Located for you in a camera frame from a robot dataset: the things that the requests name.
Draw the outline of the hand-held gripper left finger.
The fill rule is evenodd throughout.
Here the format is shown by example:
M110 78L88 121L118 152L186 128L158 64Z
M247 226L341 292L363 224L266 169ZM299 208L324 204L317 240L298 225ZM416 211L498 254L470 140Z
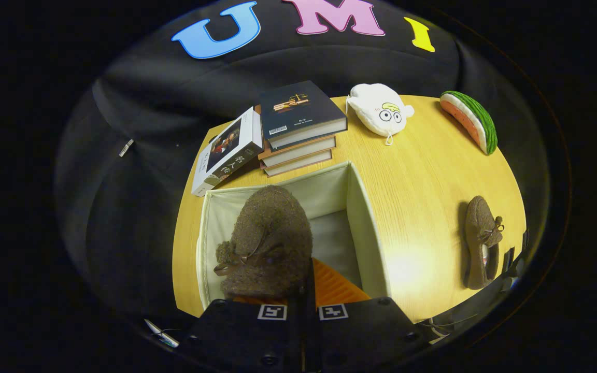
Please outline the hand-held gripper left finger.
M187 331L184 356L209 372L301 372L305 295L285 304L215 299Z

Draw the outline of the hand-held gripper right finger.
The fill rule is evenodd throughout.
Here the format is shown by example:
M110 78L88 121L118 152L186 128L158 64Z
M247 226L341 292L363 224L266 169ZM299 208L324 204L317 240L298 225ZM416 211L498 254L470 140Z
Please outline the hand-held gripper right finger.
M316 258L312 271L306 371L398 372L425 351L425 333L390 297L367 296Z

